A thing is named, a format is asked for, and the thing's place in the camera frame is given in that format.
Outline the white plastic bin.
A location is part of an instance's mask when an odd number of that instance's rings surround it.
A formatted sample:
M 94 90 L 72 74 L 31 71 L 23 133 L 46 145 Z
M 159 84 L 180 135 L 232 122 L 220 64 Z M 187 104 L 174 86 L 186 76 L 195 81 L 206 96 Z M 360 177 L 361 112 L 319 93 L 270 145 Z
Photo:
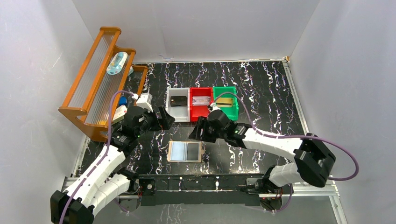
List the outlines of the white plastic bin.
M 186 96 L 187 106 L 171 107 L 171 96 Z M 175 118 L 175 122 L 188 123 L 190 122 L 190 88 L 168 88 L 166 91 L 166 111 Z

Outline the dark grey card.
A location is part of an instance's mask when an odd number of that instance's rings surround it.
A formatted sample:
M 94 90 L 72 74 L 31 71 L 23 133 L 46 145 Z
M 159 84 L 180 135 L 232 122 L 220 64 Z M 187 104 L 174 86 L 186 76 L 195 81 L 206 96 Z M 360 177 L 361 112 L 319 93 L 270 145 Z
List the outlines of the dark grey card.
M 185 98 L 184 96 L 171 98 L 170 106 L 171 107 L 187 106 L 187 98 Z

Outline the beige leather card holder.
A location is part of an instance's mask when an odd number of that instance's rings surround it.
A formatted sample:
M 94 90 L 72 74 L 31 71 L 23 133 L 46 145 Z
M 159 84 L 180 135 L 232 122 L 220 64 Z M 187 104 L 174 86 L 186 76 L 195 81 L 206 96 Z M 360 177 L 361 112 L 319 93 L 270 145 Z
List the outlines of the beige leather card holder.
M 200 163 L 203 147 L 199 141 L 170 141 L 167 154 L 168 162 Z

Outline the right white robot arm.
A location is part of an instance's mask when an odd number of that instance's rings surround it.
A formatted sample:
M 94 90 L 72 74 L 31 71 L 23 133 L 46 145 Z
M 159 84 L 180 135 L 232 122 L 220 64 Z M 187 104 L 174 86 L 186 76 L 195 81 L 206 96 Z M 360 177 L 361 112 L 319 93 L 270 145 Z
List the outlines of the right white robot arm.
M 292 138 L 255 130 L 250 124 L 232 121 L 220 109 L 212 110 L 207 117 L 200 116 L 189 139 L 211 143 L 223 139 L 233 147 L 261 150 L 290 161 L 269 168 L 261 179 L 247 179 L 238 189 L 248 194 L 276 193 L 296 182 L 322 188 L 336 161 L 330 149 L 313 134 Z

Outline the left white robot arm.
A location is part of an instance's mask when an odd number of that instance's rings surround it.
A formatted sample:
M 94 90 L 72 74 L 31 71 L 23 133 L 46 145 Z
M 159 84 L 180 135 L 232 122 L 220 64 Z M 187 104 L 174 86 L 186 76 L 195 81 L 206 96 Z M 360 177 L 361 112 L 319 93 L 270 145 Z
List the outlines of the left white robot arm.
M 136 105 L 129 107 L 123 120 L 109 126 L 107 143 L 89 168 L 64 191 L 50 198 L 50 218 L 54 224 L 92 224 L 96 215 L 123 193 L 142 189 L 139 176 L 122 168 L 115 171 L 147 132 L 168 130 L 175 122 L 164 106 L 152 109 L 149 93 L 130 93 Z

